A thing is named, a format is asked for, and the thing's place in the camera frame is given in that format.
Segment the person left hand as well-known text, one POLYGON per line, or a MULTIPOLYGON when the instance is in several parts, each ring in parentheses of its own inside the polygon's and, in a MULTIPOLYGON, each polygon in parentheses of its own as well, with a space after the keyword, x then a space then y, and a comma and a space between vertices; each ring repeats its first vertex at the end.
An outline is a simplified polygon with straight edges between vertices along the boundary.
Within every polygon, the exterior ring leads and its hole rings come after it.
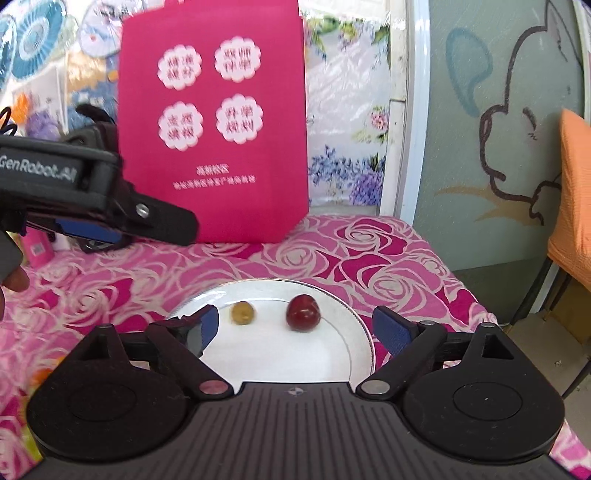
POLYGON ((29 277, 21 266, 23 254, 16 243, 4 231, 1 232, 0 274, 1 274, 1 312, 5 312, 4 290, 12 292, 25 291, 30 284, 29 277))

